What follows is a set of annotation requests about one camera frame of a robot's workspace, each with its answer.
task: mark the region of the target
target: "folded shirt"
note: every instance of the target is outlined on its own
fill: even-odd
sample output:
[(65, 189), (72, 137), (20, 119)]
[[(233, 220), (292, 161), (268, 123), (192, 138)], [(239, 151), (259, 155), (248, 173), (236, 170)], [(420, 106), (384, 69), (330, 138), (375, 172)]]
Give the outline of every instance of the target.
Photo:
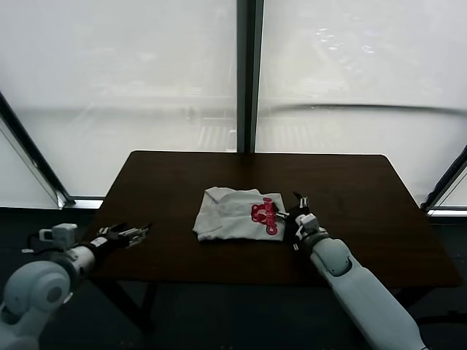
[(282, 241), (285, 223), (276, 216), (285, 212), (279, 193), (237, 191), (212, 187), (204, 191), (193, 231), (199, 241), (246, 238)]

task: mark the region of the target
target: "red graphic print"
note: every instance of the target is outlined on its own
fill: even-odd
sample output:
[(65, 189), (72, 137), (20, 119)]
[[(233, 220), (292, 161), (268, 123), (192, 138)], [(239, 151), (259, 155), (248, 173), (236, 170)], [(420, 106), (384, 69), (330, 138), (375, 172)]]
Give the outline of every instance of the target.
[(253, 204), (251, 207), (251, 219), (266, 225), (266, 232), (274, 236), (277, 234), (276, 213), (272, 205), (272, 199), (264, 198), (264, 204)]

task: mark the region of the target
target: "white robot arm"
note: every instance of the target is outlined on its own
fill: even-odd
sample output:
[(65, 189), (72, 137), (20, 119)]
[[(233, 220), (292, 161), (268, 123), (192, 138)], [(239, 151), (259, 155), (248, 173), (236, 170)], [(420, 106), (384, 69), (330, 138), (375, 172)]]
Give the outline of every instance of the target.
[(332, 239), (313, 214), (296, 218), (296, 238), (352, 321), (374, 350), (423, 350), (409, 313), (340, 239)]
[(124, 224), (100, 229), (89, 243), (74, 245), (74, 224), (60, 224), (49, 231), (63, 252), (52, 261), (36, 261), (16, 270), (4, 289), (0, 306), (0, 350), (37, 350), (38, 338), (53, 312), (71, 296), (96, 264), (119, 248), (145, 239), (150, 226), (124, 230)]

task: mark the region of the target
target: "black cable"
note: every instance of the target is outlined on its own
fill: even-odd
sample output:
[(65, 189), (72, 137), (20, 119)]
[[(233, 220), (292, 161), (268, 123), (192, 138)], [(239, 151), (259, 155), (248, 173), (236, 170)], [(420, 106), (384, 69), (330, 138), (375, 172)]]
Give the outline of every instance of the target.
[(37, 252), (34, 252), (34, 253), (32, 253), (32, 255), (40, 255), (40, 254), (47, 253), (47, 252), (60, 252), (60, 253), (62, 253), (63, 250), (62, 250), (62, 248), (58, 248), (58, 247), (54, 246), (53, 248), (45, 248), (45, 249), (39, 250)]
[(415, 320), (418, 325), (421, 324), (436, 324), (436, 323), (458, 323), (467, 324), (467, 314), (458, 312), (449, 312), (442, 316), (426, 316)]
[(26, 242), (26, 248), (32, 249), (32, 238), (37, 238), (39, 239), (39, 234), (38, 233), (31, 233), (28, 235), (28, 240)]

